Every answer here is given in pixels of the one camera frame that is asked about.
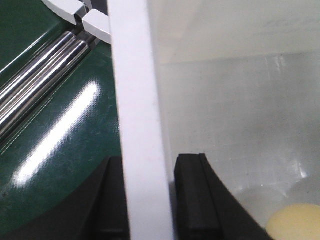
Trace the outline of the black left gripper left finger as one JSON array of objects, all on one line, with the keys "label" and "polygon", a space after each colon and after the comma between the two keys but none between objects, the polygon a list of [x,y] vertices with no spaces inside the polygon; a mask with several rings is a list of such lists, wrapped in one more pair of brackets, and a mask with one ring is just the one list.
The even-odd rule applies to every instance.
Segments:
[{"label": "black left gripper left finger", "polygon": [[121,156],[106,157],[57,206],[3,240],[127,240],[129,218]]}]

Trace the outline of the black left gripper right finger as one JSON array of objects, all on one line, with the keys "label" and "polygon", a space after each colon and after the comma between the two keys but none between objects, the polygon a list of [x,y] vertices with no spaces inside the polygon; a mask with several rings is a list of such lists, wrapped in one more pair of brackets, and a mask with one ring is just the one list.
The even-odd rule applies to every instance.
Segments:
[{"label": "black left gripper right finger", "polygon": [[269,240],[226,188],[203,153],[180,154],[174,168],[181,240]]}]

